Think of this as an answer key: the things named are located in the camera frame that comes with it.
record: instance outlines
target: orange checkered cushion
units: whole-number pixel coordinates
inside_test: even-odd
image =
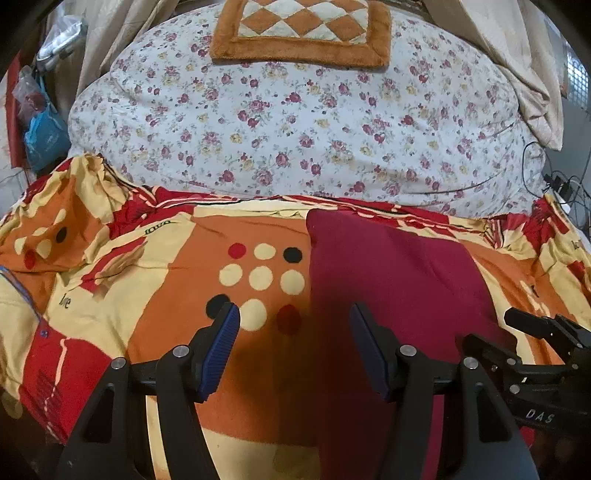
[[[228,0],[210,51],[352,67],[384,66],[389,52],[389,10],[367,0]]]

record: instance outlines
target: blue plastic bag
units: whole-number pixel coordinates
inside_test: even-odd
[[[29,130],[25,133],[27,159],[35,172],[65,157],[71,146],[68,127],[49,100],[43,79],[39,85],[47,99],[47,108],[31,118]]]

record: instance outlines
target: metal screw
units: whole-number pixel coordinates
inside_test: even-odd
[[[478,360],[476,360],[473,356],[467,356],[464,359],[464,367],[474,370],[478,368]]]
[[[113,370],[118,370],[120,368],[123,368],[124,366],[125,366],[125,358],[123,358],[122,356],[118,356],[117,358],[115,358],[111,362],[111,368]]]
[[[400,347],[400,353],[404,356],[415,356],[417,354],[417,349],[412,345],[403,345]]]
[[[177,358],[182,358],[187,355],[189,352],[189,347],[187,345],[177,345],[173,348],[173,355]]]

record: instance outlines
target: black cable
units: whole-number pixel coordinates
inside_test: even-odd
[[[530,148],[530,146],[532,146],[532,145],[534,145],[536,143],[537,142],[530,142],[523,149],[523,155],[521,156],[521,181],[523,181],[523,186],[527,190],[527,193],[529,193],[530,195],[533,195],[537,199],[542,199],[543,197],[540,197],[539,195],[536,195],[534,192],[532,192],[527,187],[527,183],[525,183],[525,152],[527,151],[528,148]]]
[[[528,148],[530,148],[530,146],[532,146],[533,144],[539,144],[539,142],[537,142],[537,141],[530,142],[530,143],[528,143],[528,144],[527,144],[527,145],[524,147],[524,149],[523,149],[523,154],[522,154],[522,156],[521,156],[521,181],[523,182],[523,186],[524,186],[524,188],[526,189],[526,191],[527,191],[527,192],[528,192],[530,195],[532,195],[532,196],[536,197],[537,199],[542,199],[543,197],[540,197],[539,195],[537,195],[537,194],[535,194],[534,192],[532,192],[532,191],[531,191],[531,190],[530,190],[530,189],[527,187],[527,184],[525,183],[525,152],[526,152],[526,151],[527,151],[527,149],[528,149]],[[550,174],[551,174],[551,177],[554,177],[554,172],[555,172],[555,171],[558,171],[558,170],[554,170],[554,169],[553,169],[553,166],[552,166],[552,161],[550,160],[549,156],[548,156],[548,155],[547,155],[545,152],[544,152],[544,155],[545,155],[545,157],[546,157],[546,160],[548,160],[548,163],[550,164]],[[577,177],[576,175],[572,175],[572,176],[570,177],[570,179],[573,179],[573,178],[577,178],[577,179],[578,179],[578,177]],[[589,195],[589,193],[587,192],[587,190],[585,190],[585,188],[582,186],[582,182],[580,182],[580,184],[581,184],[581,188],[582,188],[583,192],[585,193],[585,195],[586,195],[586,196],[587,196],[587,197],[588,197],[588,198],[591,200],[591,195]],[[582,206],[582,207],[584,208],[584,211],[585,211],[586,217],[588,217],[588,216],[589,216],[589,208],[587,207],[587,204],[586,204],[586,202],[585,202],[585,198],[583,197],[583,203],[581,203],[581,202],[579,202],[579,201],[577,200],[577,197],[578,197],[578,196],[579,196],[579,191],[577,191],[577,193],[576,193],[576,195],[575,195],[574,199],[572,200],[572,205],[574,205],[574,204],[577,204],[577,205],[580,205],[580,206]],[[562,206],[562,205],[569,205],[569,202],[561,202],[561,201],[559,201],[559,200],[558,200],[558,204],[559,204],[559,205],[561,205],[561,206]],[[576,211],[576,209],[574,209],[574,215],[575,215],[576,226],[577,226],[578,228],[581,228],[581,227],[580,227],[580,225],[579,225],[579,220],[578,220],[578,215],[577,215],[577,211]]]
[[[591,147],[589,147],[589,155],[587,155],[587,162],[585,163],[585,168],[583,169],[583,174],[581,175],[581,181],[579,183],[580,187],[583,187],[583,178],[585,178],[585,174],[587,173],[587,168],[589,168],[589,160],[591,159]]]

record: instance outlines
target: plastic bag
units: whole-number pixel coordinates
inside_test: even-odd
[[[43,78],[40,79],[40,87],[46,97],[47,108],[33,117],[25,134],[27,160],[36,172],[65,157],[72,146],[68,127],[49,100]]]
[[[18,119],[25,130],[31,120],[47,109],[47,97],[33,78],[31,67],[25,66],[18,74],[18,83],[12,90],[13,97],[18,101]]]
[[[88,24],[77,15],[66,15],[66,7],[61,4],[55,13],[55,20],[43,45],[36,56],[40,73],[53,70],[60,59],[65,59],[78,46],[84,44]]]

